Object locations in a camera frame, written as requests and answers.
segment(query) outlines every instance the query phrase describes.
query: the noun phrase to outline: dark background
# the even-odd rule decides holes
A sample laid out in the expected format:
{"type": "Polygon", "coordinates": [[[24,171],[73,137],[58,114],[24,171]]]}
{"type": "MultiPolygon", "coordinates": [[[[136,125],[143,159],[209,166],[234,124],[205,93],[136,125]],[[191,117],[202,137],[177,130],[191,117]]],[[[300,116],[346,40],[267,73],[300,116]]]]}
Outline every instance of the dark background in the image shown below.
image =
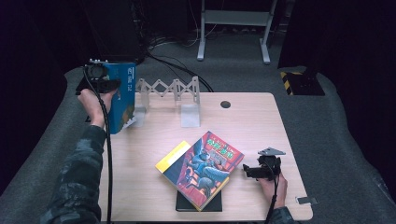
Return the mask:
{"type": "MultiPolygon", "coordinates": [[[[146,37],[154,30],[183,41],[195,29],[188,1],[143,1],[146,2],[143,9],[151,8],[151,11],[145,12],[144,18],[135,15],[143,20],[140,23],[130,15],[132,2],[15,0],[0,3],[0,71],[5,80],[1,94],[1,192],[32,152],[62,101],[66,89],[64,73],[82,66],[90,58],[138,63],[145,57],[146,37]],[[97,3],[106,8],[93,8],[97,3]],[[112,6],[119,13],[109,13],[111,17],[104,12],[93,15],[97,10],[110,11],[112,6]],[[118,25],[110,26],[114,20],[118,25]]],[[[191,1],[196,18],[200,18],[199,2],[191,1]]],[[[245,3],[232,1],[228,6],[261,9],[260,1],[245,3]]],[[[208,7],[220,7],[221,1],[211,4],[208,7]]],[[[321,41],[327,29],[330,25],[336,27],[337,35],[326,42],[325,50],[319,51],[325,60],[314,65],[334,83],[344,104],[351,134],[366,160],[381,173],[395,199],[392,164],[396,152],[392,140],[396,136],[396,122],[392,108],[396,102],[391,94],[395,90],[396,18],[392,9],[389,0],[348,1],[347,4],[297,0],[279,67],[311,66],[313,55],[318,53],[315,50],[323,47],[321,41]]]]}

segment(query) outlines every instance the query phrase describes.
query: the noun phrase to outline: black curtain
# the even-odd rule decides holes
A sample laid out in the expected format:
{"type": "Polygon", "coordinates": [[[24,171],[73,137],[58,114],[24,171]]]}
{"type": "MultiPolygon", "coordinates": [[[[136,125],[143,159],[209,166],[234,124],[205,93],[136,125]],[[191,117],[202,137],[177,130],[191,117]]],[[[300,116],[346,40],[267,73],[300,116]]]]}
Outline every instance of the black curtain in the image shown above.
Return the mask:
{"type": "Polygon", "coordinates": [[[3,193],[64,98],[64,74],[98,50],[78,1],[0,1],[0,27],[3,193]]]}
{"type": "Polygon", "coordinates": [[[334,83],[348,129],[394,200],[395,40],[393,1],[297,0],[278,64],[279,68],[315,66],[334,83]],[[332,29],[337,34],[323,46],[334,16],[341,18],[332,29]],[[313,55],[324,60],[316,61],[313,55]]]}

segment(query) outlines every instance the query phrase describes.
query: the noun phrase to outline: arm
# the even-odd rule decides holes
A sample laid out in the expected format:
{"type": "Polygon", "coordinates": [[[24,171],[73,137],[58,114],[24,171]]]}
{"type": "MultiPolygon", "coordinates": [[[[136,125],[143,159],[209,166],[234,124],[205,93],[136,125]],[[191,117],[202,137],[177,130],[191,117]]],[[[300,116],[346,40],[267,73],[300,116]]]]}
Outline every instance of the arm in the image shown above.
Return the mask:
{"type": "MultiPolygon", "coordinates": [[[[259,178],[264,197],[267,202],[272,201],[275,192],[274,180],[268,181],[267,179],[259,178]]],[[[294,219],[290,214],[288,207],[285,206],[286,193],[288,189],[288,181],[283,174],[279,174],[279,182],[277,186],[277,197],[274,206],[274,213],[271,216],[270,223],[272,224],[292,224],[294,219]]]]}
{"type": "MultiPolygon", "coordinates": [[[[101,96],[107,110],[113,94],[114,91],[101,96]]],[[[91,125],[66,158],[40,223],[99,223],[101,219],[98,200],[106,140],[104,114],[93,92],[83,90],[78,99],[90,116],[91,125]]]]}

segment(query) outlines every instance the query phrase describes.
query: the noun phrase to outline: camouflage sleeve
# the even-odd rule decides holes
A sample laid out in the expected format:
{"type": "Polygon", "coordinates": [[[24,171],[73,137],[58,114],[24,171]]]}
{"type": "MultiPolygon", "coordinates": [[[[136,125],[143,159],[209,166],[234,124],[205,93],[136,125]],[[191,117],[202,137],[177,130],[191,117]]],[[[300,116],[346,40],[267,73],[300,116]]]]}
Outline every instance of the camouflage sleeve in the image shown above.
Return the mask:
{"type": "Polygon", "coordinates": [[[47,211],[40,223],[99,223],[99,184],[106,132],[90,125],[58,175],[47,211]]]}
{"type": "Polygon", "coordinates": [[[271,224],[293,224],[294,219],[290,214],[288,207],[280,207],[274,209],[274,213],[270,219],[271,224]]]}

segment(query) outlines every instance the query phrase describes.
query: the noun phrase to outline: black book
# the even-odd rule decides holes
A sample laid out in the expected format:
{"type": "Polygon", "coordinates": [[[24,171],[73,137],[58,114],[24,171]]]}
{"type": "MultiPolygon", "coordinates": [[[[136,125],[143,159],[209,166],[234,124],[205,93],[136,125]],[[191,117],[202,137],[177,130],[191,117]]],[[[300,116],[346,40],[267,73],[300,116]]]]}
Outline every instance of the black book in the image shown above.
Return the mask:
{"type": "MultiPolygon", "coordinates": [[[[198,212],[189,200],[187,200],[179,191],[177,191],[176,210],[178,212],[198,212]]],[[[202,212],[222,212],[221,191],[219,191],[212,201],[205,206],[202,212]]]]}

